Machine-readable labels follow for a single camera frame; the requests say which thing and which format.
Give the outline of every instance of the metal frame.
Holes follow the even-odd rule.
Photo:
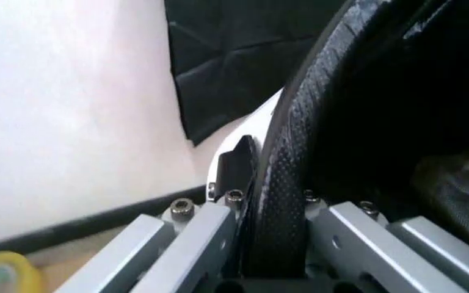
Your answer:
[[[312,245],[341,276],[373,276],[389,292],[465,292],[352,203],[310,222]]]
[[[204,204],[131,292],[192,292],[204,276],[220,272],[235,228],[230,208]]]
[[[457,284],[469,290],[469,246],[424,217],[387,229]]]
[[[171,225],[149,215],[140,215],[56,293],[127,292],[174,237]]]

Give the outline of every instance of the white surface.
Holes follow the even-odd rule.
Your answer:
[[[162,0],[0,0],[0,239],[204,184],[221,139],[185,139]]]
[[[207,183],[206,186],[209,186],[210,183],[216,182],[216,173],[218,171],[218,157],[226,153],[227,151],[232,151],[236,144],[240,141],[242,136],[251,135],[255,141],[258,151],[261,151],[263,143],[267,136],[267,130],[269,129],[269,124],[271,123],[272,114],[274,113],[274,108],[280,99],[282,94],[280,89],[274,95],[272,95],[265,103],[263,103],[258,109],[252,112],[247,116],[233,132],[229,133],[226,138],[222,141],[218,149],[215,151],[211,163],[209,165]],[[205,190],[206,200],[208,198],[208,191]]]

